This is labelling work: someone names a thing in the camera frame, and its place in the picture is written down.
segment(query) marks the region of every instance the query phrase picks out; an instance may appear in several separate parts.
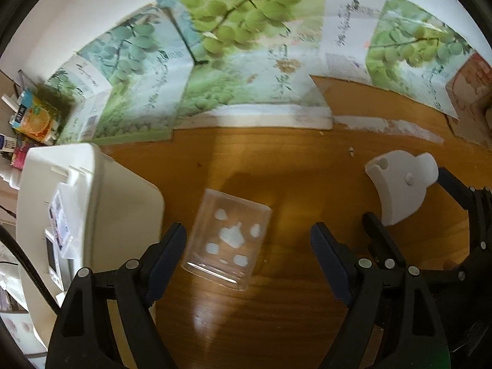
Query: white 3d-printed part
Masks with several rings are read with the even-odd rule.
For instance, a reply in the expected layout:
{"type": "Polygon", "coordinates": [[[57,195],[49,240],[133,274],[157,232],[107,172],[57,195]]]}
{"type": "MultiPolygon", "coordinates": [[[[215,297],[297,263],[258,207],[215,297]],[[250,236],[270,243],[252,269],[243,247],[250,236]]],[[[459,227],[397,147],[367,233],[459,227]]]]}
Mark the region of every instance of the white 3d-printed part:
{"type": "Polygon", "coordinates": [[[432,155],[423,153],[414,157],[402,150],[373,158],[365,169],[379,194],[384,226],[394,225],[415,213],[424,202],[427,188],[439,176],[432,155]]]}

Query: paper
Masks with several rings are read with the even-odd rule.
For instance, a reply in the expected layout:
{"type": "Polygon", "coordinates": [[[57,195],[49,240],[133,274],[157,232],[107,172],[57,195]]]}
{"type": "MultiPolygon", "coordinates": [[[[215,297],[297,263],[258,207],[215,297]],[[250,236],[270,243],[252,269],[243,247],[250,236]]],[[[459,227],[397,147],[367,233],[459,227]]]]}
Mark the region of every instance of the paper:
{"type": "Polygon", "coordinates": [[[164,140],[209,126],[325,130],[329,102],[311,76],[392,90],[457,117],[446,85],[474,54],[407,0],[157,0],[47,84],[74,100],[60,143],[164,140]]]}
{"type": "Polygon", "coordinates": [[[492,131],[485,119],[492,105],[492,70],[478,54],[473,54],[446,85],[459,120],[448,118],[456,136],[492,149],[492,131]]]}

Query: screw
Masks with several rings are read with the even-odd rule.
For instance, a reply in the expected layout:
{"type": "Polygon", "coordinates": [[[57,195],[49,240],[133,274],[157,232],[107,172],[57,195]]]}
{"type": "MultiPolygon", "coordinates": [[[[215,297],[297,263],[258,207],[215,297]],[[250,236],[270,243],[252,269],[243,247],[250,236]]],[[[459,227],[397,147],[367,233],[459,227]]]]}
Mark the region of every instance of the screw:
{"type": "Polygon", "coordinates": [[[359,266],[361,268],[370,268],[372,266],[372,262],[370,260],[368,260],[367,258],[361,258],[359,259],[359,266]]]}
{"type": "Polygon", "coordinates": [[[420,269],[416,266],[410,266],[408,267],[408,273],[410,273],[412,276],[418,276],[420,275],[420,269]]]}
{"type": "Polygon", "coordinates": [[[387,269],[393,269],[395,267],[395,261],[391,258],[388,258],[386,261],[384,261],[384,266],[387,269]]]}
{"type": "Polygon", "coordinates": [[[140,262],[138,262],[138,259],[130,259],[126,264],[127,269],[136,269],[140,265],[140,262]]]}
{"type": "Polygon", "coordinates": [[[413,175],[408,172],[406,175],[405,175],[405,183],[409,186],[412,186],[413,183],[415,182],[414,178],[413,178],[413,175]]]}
{"type": "Polygon", "coordinates": [[[79,277],[86,277],[89,274],[89,269],[87,268],[82,268],[77,272],[77,275],[79,277]]]}

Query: white storage box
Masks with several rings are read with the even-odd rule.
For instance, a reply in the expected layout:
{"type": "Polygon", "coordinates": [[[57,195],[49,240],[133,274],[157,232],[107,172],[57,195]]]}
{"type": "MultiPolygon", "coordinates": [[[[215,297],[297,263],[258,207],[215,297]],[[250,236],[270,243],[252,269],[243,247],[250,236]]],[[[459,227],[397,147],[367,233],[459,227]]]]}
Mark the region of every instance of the white storage box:
{"type": "MultiPolygon", "coordinates": [[[[140,258],[161,238],[164,200],[159,189],[99,147],[73,144],[29,150],[17,200],[16,238],[54,297],[60,289],[48,272],[43,233],[51,226],[48,206],[58,184],[73,184],[76,177],[82,248],[72,274],[83,266],[94,272],[117,269],[126,260],[140,258]]],[[[48,345],[55,314],[22,269],[21,280],[33,324],[48,345]]]]}

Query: grape vine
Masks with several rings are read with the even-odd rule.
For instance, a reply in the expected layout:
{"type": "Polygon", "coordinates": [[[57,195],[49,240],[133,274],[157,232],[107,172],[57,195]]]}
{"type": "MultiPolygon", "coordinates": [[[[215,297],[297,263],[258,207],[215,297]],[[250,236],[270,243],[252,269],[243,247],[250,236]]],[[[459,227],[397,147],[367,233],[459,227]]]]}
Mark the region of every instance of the grape vine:
{"type": "Polygon", "coordinates": [[[203,38],[191,51],[197,60],[217,58],[229,47],[249,50],[262,34],[290,33],[287,22],[301,0],[179,0],[193,30],[203,38]]]}

